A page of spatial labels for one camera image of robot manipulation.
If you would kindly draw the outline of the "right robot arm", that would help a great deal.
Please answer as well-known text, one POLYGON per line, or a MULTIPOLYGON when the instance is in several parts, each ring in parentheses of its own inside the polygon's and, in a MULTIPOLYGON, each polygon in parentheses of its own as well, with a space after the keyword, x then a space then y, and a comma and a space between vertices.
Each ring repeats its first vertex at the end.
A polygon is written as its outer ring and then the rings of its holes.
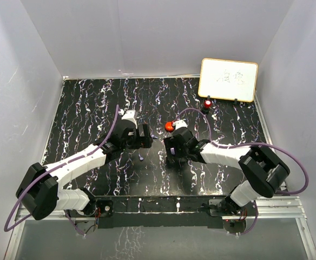
POLYGON ((246 180, 233 188, 218 204, 205 205, 210 212, 238 215, 258 197, 273 197, 290 174, 288 166, 264 145, 218 148, 209 140, 198 140, 185 127, 178 129, 175 135, 164 138, 163 143, 169 164, 191 160, 242 170, 246 180))

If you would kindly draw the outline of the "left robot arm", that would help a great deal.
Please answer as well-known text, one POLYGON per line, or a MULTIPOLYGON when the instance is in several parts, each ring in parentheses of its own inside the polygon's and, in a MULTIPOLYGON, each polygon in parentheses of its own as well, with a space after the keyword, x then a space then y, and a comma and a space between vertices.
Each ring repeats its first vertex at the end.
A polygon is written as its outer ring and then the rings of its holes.
POLYGON ((95 196, 86 188, 67 190, 66 184, 88 171, 118 159, 126 149, 151 148, 153 138, 148 124, 143 124, 143 135, 132 123, 120 123, 110 136, 102 136, 84 150, 59 162, 32 164, 16 197, 35 220, 41 220, 58 210, 75 210, 81 215, 92 216, 96 212, 95 196))

